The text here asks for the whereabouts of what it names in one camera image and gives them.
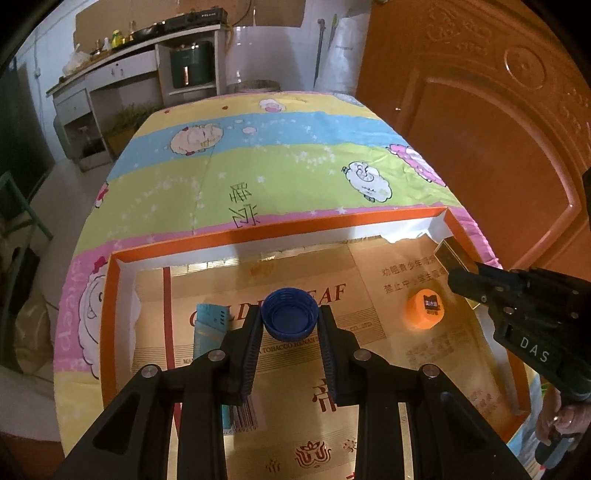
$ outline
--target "white bag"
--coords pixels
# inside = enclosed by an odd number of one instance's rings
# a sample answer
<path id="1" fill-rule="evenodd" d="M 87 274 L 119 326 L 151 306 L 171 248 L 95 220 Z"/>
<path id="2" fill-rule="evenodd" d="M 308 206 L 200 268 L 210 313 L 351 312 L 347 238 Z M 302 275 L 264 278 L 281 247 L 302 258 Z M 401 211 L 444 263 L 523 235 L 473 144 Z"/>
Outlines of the white bag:
<path id="1" fill-rule="evenodd" d="M 64 72 L 64 75 L 66 77 L 74 73 L 76 69 L 80 67 L 80 65 L 86 63 L 87 61 L 90 61 L 90 55 L 79 50 L 80 44 L 76 45 L 75 51 L 73 51 L 70 55 L 70 60 L 68 61 L 68 63 L 66 63 L 66 66 L 63 67 L 61 70 L 62 72 Z"/>
<path id="2" fill-rule="evenodd" d="M 339 20 L 335 38 L 320 65 L 315 91 L 355 95 L 368 27 L 369 14 Z"/>

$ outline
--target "yellow bottle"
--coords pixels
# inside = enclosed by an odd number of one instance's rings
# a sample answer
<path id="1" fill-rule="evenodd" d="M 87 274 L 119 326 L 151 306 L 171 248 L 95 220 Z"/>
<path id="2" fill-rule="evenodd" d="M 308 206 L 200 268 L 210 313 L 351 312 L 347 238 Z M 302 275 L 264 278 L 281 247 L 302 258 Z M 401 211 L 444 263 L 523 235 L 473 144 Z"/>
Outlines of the yellow bottle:
<path id="1" fill-rule="evenodd" d="M 113 30 L 113 37 L 111 38 L 111 47 L 117 48 L 123 45 L 123 35 L 120 30 Z"/>

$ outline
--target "wooden door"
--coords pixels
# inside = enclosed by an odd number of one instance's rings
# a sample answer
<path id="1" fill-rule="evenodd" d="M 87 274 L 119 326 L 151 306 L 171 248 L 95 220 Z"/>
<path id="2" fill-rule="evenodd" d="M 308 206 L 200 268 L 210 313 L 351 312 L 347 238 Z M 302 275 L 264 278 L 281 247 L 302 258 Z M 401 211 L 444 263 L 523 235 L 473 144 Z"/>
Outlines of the wooden door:
<path id="1" fill-rule="evenodd" d="M 591 91 L 527 7 L 374 3 L 357 98 L 422 153 L 505 268 L 591 280 Z"/>

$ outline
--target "blue bottle cap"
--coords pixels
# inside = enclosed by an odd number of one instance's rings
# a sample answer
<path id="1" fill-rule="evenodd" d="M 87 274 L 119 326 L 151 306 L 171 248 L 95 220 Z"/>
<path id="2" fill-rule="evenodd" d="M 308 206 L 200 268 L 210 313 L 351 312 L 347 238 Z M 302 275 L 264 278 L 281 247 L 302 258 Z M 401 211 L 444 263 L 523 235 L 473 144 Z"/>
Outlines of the blue bottle cap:
<path id="1" fill-rule="evenodd" d="M 299 288 L 280 288 L 269 294 L 261 306 L 267 332 L 280 342 L 299 342 L 311 334 L 318 321 L 318 305 Z"/>

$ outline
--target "person's hand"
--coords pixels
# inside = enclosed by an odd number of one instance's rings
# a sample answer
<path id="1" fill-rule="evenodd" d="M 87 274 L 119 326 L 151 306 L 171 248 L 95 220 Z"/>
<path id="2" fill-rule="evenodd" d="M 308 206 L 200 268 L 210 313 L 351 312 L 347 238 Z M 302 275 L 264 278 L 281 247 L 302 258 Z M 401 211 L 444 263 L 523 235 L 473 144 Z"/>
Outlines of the person's hand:
<path id="1" fill-rule="evenodd" d="M 535 436 L 546 445 L 550 445 L 554 430 L 561 434 L 583 433 L 591 423 L 590 403 L 561 406 L 560 392 L 551 385 L 546 391 L 542 411 L 535 425 Z"/>

